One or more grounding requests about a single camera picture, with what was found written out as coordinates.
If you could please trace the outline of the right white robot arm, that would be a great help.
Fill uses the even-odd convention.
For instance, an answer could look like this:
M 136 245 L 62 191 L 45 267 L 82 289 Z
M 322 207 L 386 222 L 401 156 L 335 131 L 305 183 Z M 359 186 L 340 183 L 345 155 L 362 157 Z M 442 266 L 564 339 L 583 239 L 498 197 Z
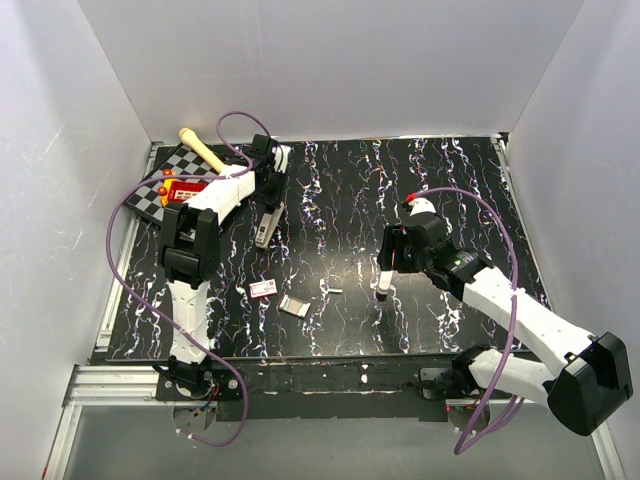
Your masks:
M 525 360 L 474 346 L 428 381 L 429 387 L 469 398 L 494 388 L 548 407 L 581 436 L 591 435 L 631 399 L 628 354 L 619 337 L 611 332 L 596 336 L 515 289 L 484 253 L 454 243 L 446 221 L 426 198 L 411 195 L 404 207 L 406 222 L 384 229 L 377 299 L 386 299 L 395 274 L 422 273 L 435 287 L 512 332 L 536 357 Z

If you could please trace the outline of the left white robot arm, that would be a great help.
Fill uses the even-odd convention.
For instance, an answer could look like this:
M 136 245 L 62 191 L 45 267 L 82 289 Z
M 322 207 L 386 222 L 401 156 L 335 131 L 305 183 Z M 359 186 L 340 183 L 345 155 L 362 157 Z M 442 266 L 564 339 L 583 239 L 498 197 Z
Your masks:
M 169 358 L 188 365 L 178 387 L 193 400 L 205 398 L 213 386 L 211 373 L 200 365 L 206 358 L 207 294 L 220 265 L 220 226 L 247 198 L 264 207 L 255 245 L 268 246 L 284 211 L 292 149 L 265 135 L 255 135 L 247 156 L 252 165 L 218 162 L 220 176 L 191 198 L 165 207 L 159 261 L 164 269 L 177 324 Z

